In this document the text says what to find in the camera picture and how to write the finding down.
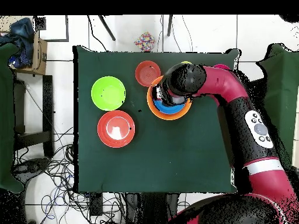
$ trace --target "plastic bowl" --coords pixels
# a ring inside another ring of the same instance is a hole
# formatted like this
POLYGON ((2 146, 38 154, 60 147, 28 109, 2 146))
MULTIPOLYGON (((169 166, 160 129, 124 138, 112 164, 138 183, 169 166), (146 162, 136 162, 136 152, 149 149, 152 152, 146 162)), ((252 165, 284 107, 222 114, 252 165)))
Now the plastic bowl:
POLYGON ((98 122, 100 140, 111 148, 121 148, 129 144, 135 134, 135 124, 124 111, 105 113, 98 122))
POLYGON ((139 84, 149 87, 161 75, 159 66, 152 61, 143 61, 136 67, 135 77, 139 84))
POLYGON ((93 103, 101 110, 113 111, 124 103, 126 89, 117 78, 104 76, 93 84, 91 98, 93 103))
POLYGON ((149 109, 151 109, 152 113, 155 114, 158 118, 161 118, 163 120, 177 120, 178 118, 181 118, 184 116, 191 107, 191 100, 188 99, 185 103, 184 107, 181 109, 181 111, 175 113, 175 114, 166 114, 160 112, 154 104, 154 101, 152 100, 152 87, 157 85, 161 80, 163 76, 158 77, 156 80, 154 80, 151 84, 151 86, 147 90, 147 104, 149 109))

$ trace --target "blue cloth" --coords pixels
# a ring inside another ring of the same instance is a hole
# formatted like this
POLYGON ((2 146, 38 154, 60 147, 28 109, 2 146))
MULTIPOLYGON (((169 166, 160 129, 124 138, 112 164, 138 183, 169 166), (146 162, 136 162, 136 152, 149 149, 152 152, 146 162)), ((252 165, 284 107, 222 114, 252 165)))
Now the blue cloth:
POLYGON ((29 18, 23 18, 11 24, 11 33, 0 37, 0 46, 13 43, 19 51, 11 56, 9 62, 15 68, 22 68, 32 64, 34 30, 29 18))

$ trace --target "orange bowl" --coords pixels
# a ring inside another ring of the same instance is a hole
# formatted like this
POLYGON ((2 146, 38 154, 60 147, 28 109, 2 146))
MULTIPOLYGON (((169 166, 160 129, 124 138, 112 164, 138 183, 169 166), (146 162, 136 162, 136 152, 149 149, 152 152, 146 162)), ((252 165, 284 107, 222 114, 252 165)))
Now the orange bowl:
POLYGON ((182 116, 184 116, 190 109, 191 107, 191 100, 188 99, 187 102, 184 105, 184 108, 181 109, 181 111, 175 113, 175 114, 165 114, 160 112, 154 105, 154 102, 152 101, 152 87, 157 85, 161 80, 162 80, 163 76, 160 76, 158 78, 156 78, 151 86, 148 88, 147 90, 147 104, 149 109, 151 109, 152 113, 155 114, 158 118, 161 118, 163 120, 177 120, 178 118, 181 118, 182 116))

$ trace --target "robot control buttons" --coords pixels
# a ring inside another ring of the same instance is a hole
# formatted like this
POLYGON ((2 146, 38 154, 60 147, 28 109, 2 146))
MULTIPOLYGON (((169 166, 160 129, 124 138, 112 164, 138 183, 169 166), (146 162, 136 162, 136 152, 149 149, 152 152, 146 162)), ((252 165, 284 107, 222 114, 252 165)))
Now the robot control buttons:
POLYGON ((265 136, 268 133, 268 129, 263 124, 256 124, 255 125, 255 132, 258 133, 259 135, 265 136))
POLYGON ((253 110, 248 111, 245 114, 245 121, 255 142, 264 148, 271 149, 273 147, 273 142, 270 139, 268 129, 263 124, 259 113, 253 110))

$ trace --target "red bowl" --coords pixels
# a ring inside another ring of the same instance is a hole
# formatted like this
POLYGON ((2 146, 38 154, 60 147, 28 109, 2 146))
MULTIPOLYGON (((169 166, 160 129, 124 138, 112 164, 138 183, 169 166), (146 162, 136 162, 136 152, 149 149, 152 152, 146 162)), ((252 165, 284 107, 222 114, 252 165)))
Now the red bowl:
POLYGON ((149 87, 152 82, 161 76, 159 66, 152 61, 143 61, 135 70, 135 77, 139 84, 149 87))
POLYGON ((130 143, 135 134, 135 124, 124 111, 109 111, 98 123, 100 140, 111 148, 121 148, 130 143))

